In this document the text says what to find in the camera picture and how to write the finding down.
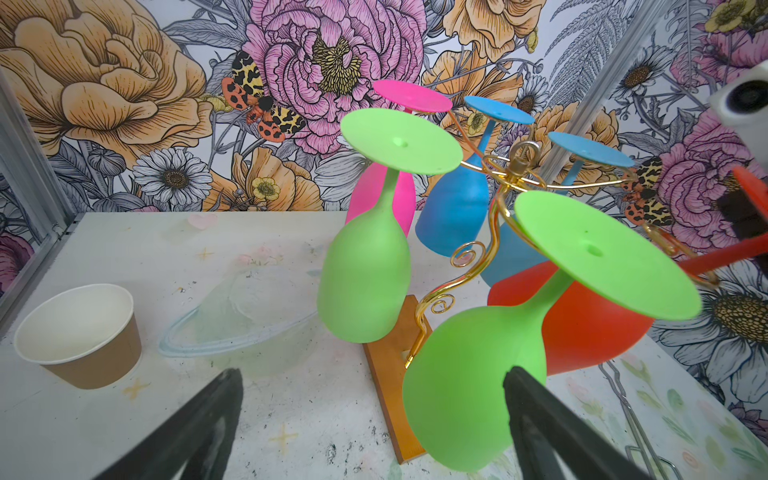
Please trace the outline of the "red wine glass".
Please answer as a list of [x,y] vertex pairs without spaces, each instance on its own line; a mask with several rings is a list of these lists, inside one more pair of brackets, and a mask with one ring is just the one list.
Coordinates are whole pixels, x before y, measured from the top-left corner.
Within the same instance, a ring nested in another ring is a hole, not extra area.
[[[698,278],[766,252],[767,235],[763,233],[712,253],[690,253],[680,266]],[[555,270],[556,266],[547,261],[499,281],[491,287],[488,304],[515,306],[524,303]],[[626,310],[574,283],[544,319],[547,373],[564,373],[613,359],[634,346],[652,324],[652,318]]]

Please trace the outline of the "brown paper cup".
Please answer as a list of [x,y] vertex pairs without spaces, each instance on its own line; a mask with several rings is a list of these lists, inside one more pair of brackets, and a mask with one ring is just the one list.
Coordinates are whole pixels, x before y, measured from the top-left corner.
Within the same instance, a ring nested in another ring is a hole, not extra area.
[[16,353],[82,390],[106,387],[139,362],[142,344],[134,298],[122,286],[64,291],[32,310],[13,338]]

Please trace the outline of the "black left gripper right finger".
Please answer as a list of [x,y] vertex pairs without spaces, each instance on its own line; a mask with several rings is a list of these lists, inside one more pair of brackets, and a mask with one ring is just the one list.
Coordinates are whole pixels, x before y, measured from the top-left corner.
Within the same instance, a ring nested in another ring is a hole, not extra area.
[[563,479],[563,460],[578,479],[646,479],[637,466],[573,414],[524,368],[503,382],[509,429],[525,479]]

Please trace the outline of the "blue wine glass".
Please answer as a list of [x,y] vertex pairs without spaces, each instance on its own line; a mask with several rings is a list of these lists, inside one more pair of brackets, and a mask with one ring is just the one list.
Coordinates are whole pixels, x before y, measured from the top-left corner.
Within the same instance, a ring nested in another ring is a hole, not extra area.
[[435,185],[416,223],[415,233],[433,252],[450,257],[461,245],[476,239],[490,202],[482,157],[498,123],[531,125],[528,113],[496,100],[468,96],[465,103],[488,118],[487,126],[469,160],[444,175]]
[[[564,186],[574,185],[577,173],[585,161],[621,168],[629,168],[633,165],[627,155],[584,137],[562,132],[550,132],[548,139],[578,157],[571,167],[571,171],[561,182]],[[488,267],[481,273],[481,277],[489,287],[492,287],[502,280],[546,261],[545,256],[526,244],[504,221],[501,221],[499,250]]]

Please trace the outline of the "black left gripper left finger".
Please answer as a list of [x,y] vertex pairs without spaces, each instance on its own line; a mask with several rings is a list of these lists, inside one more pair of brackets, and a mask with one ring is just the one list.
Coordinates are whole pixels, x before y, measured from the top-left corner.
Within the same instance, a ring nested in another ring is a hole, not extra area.
[[222,371],[99,479],[221,479],[242,408],[241,371]]

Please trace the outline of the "metal tongs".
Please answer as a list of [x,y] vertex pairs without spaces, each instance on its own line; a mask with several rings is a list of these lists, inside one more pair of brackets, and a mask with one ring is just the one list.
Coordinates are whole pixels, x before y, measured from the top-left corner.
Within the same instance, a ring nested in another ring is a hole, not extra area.
[[609,360],[599,364],[598,368],[617,397],[629,427],[631,442],[624,447],[627,458],[643,469],[651,479],[682,480],[683,477],[677,466],[656,453],[629,402],[626,390],[621,382],[620,372],[614,362]]

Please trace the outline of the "green wine glass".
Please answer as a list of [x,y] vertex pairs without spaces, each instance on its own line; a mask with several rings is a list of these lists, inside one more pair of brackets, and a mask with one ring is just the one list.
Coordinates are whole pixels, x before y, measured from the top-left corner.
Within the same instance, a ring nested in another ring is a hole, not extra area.
[[346,224],[330,244],[317,311],[336,337],[364,344],[393,329],[411,282],[408,241],[394,215],[400,173],[449,173],[461,164],[463,152],[439,126],[390,109],[353,111],[343,118],[341,132],[386,175],[373,207]]
[[528,191],[517,196],[514,217],[555,264],[554,275],[521,305],[452,316],[424,343],[404,377],[410,428],[434,460],[456,471],[479,471],[512,445],[504,378],[522,367],[546,382],[543,322],[573,283],[658,320],[685,321],[702,310],[697,287],[673,260],[595,208]]

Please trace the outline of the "floral table mat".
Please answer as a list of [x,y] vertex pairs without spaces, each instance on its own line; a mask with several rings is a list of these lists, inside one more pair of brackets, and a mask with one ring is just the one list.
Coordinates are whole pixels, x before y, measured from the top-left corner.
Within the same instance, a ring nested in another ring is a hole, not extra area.
[[[766,446],[655,342],[612,361],[656,453],[683,479],[766,478]],[[551,376],[547,387],[626,456],[629,427],[598,366]]]

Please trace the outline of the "pink wine glass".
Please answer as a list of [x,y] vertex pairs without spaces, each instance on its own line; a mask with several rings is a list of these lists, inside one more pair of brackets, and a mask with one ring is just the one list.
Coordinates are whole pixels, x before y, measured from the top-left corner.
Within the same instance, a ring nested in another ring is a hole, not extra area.
[[[407,113],[447,113],[451,101],[444,95],[412,83],[396,80],[377,80],[374,92],[385,100],[405,108]],[[368,166],[355,186],[346,223],[372,209],[380,198],[387,169],[380,164]],[[401,172],[398,176],[393,200],[393,212],[405,236],[409,235],[416,211],[416,189],[413,175]]]

